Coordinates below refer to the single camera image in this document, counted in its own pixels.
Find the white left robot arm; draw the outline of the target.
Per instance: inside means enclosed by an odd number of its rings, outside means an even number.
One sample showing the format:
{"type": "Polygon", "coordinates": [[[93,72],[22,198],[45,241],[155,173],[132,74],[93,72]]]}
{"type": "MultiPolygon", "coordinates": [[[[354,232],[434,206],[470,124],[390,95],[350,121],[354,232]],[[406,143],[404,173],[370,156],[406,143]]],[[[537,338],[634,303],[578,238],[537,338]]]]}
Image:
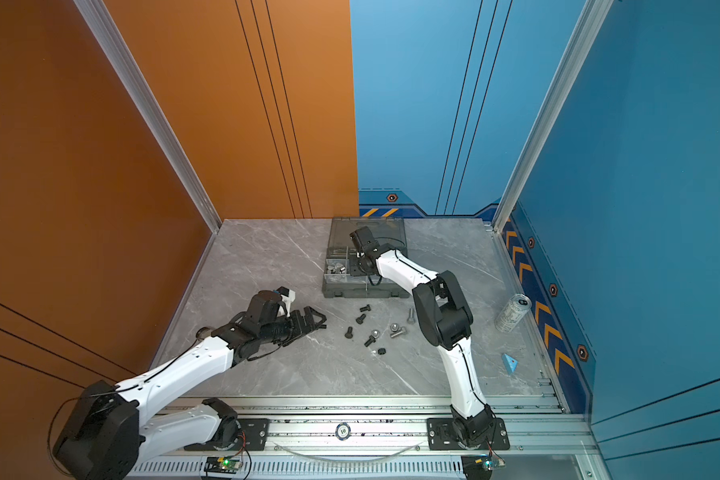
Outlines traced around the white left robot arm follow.
{"type": "Polygon", "coordinates": [[[52,464],[74,479],[123,479],[137,464],[187,446],[244,451],[238,414],[219,398],[178,413],[162,411],[204,381],[260,359],[262,345],[283,348],[325,328],[323,313],[309,306],[294,310],[294,299],[285,287],[262,290],[227,323],[199,330],[175,358],[114,385],[86,387],[69,399],[65,425],[47,442],[52,464]]]}

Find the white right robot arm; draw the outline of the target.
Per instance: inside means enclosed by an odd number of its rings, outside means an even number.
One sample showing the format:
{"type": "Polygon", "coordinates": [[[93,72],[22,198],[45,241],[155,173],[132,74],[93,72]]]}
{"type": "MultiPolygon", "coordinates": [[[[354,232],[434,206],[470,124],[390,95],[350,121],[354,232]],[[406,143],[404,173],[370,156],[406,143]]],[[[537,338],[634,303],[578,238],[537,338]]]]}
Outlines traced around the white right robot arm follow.
{"type": "Polygon", "coordinates": [[[367,227],[350,238],[364,274],[390,280],[413,298],[422,335],[437,348],[445,368],[457,441],[467,449],[509,449],[503,420],[480,387],[472,356],[474,317],[456,276],[415,263],[396,247],[380,243],[367,227]]]}

